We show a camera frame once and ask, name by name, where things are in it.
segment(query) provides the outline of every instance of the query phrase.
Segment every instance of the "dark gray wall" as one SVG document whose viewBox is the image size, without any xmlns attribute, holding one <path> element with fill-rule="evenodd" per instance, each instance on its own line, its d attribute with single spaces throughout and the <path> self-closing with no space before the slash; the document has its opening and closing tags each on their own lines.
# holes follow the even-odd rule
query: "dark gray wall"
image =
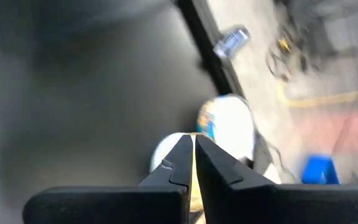
<svg viewBox="0 0 358 224">
<path fill-rule="evenodd" d="M 0 1 L 0 223 L 47 187 L 137 184 L 217 95 L 169 2 L 69 2 Z"/>
</svg>

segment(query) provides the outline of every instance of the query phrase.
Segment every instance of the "gray surface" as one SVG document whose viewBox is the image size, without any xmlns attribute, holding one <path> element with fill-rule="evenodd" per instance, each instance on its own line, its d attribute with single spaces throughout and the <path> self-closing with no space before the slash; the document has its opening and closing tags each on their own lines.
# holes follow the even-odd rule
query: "gray surface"
<svg viewBox="0 0 358 224">
<path fill-rule="evenodd" d="M 217 94 L 169 2 L 118 23 L 95 18 L 97 3 L 73 16 L 104 21 L 100 32 L 84 27 L 64 42 L 70 29 L 46 24 L 70 27 L 66 11 L 37 20 L 39 5 L 0 4 L 0 223 L 21 223 L 25 201 L 47 187 L 139 183 L 159 140 L 194 131 L 198 109 Z"/>
</svg>

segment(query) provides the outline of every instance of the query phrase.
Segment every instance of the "concrete floor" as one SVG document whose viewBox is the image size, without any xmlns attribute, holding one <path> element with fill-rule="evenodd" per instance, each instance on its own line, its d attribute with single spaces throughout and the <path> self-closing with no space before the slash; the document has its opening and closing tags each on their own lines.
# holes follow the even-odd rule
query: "concrete floor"
<svg viewBox="0 0 358 224">
<path fill-rule="evenodd" d="M 274 6 L 273 1 L 258 0 L 230 3 L 209 0 L 209 5 L 220 30 L 244 24 L 250 31 L 251 41 L 232 64 L 259 131 L 279 148 L 282 165 L 297 177 L 294 180 L 281 171 L 282 181 L 299 182 L 308 154 L 318 152 L 332 154 L 341 182 L 353 183 L 353 173 L 358 173 L 358 101 L 297 108 L 280 100 L 279 95 L 280 88 L 290 100 L 357 90 L 358 71 L 354 70 L 357 65 L 348 59 L 338 60 L 330 63 L 332 71 L 327 74 L 298 74 L 291 77 L 288 85 L 280 86 L 265 64 L 265 54 L 275 41 L 278 21 L 285 14 L 285 8 Z M 338 29 L 333 33 L 341 35 Z M 277 152 L 270 152 L 280 169 Z"/>
</svg>

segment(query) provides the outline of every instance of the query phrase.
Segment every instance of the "yellow cable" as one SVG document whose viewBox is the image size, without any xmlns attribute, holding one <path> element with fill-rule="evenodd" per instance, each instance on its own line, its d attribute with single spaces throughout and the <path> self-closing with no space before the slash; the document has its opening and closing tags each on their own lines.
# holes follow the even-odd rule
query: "yellow cable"
<svg viewBox="0 0 358 224">
<path fill-rule="evenodd" d="M 284 104 L 289 107 L 294 108 L 309 108 L 321 105 L 331 105 L 335 103 L 350 103 L 358 100 L 358 90 L 348 93 L 340 93 L 331 96 L 321 96 L 316 98 L 310 98 L 305 100 L 291 100 L 288 99 L 285 94 L 285 86 L 287 84 L 284 82 L 278 82 L 276 88 L 277 98 Z"/>
</svg>

